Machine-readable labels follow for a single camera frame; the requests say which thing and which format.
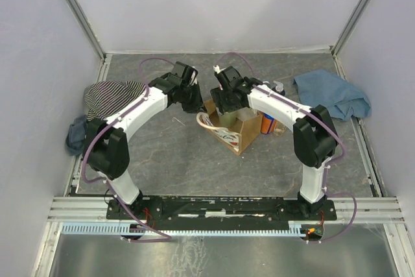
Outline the blue pump bottle front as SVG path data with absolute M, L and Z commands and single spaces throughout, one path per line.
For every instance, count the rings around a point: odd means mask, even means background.
M 273 117 L 267 114 L 262 114 L 261 133 L 271 134 L 274 131 L 277 122 L 278 121 Z

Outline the orange pump bottle blue top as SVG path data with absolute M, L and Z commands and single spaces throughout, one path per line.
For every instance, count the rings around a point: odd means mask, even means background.
M 282 82 L 274 80 L 272 90 L 281 96 L 285 96 L 285 88 Z

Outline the clear amber liquid bottle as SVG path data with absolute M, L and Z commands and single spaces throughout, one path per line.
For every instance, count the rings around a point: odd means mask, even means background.
M 274 125 L 274 129 L 273 129 L 273 133 L 276 136 L 282 136 L 285 133 L 286 129 L 287 127 L 283 123 L 281 123 L 280 121 L 276 121 Z

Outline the pale green bottle cream cap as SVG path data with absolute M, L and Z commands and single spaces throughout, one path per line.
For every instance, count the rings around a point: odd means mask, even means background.
M 234 112 L 224 112 L 219 115 L 219 123 L 222 127 L 230 128 L 232 127 L 237 119 L 237 111 Z

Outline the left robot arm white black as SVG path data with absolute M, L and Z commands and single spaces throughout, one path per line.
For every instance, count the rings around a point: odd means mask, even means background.
M 198 71 L 176 62 L 172 70 L 151 80 L 144 92 L 119 111 L 105 119 L 88 123 L 82 155 L 82 179 L 88 183 L 103 181 L 124 204 L 131 205 L 142 197 L 129 172 L 130 138 L 154 115 L 179 103 L 184 112 L 205 112 Z

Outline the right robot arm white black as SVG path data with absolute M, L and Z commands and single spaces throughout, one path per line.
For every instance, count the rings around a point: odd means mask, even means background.
M 292 131 L 294 153 L 302 163 L 298 209 L 304 217 L 316 213 L 327 198 L 325 172 L 338 146 L 337 132 L 327 108 L 294 102 L 254 77 L 242 77 L 232 66 L 224 69 L 214 66 L 213 71 L 219 87 L 211 90 L 211 96 L 221 113 L 251 108 Z

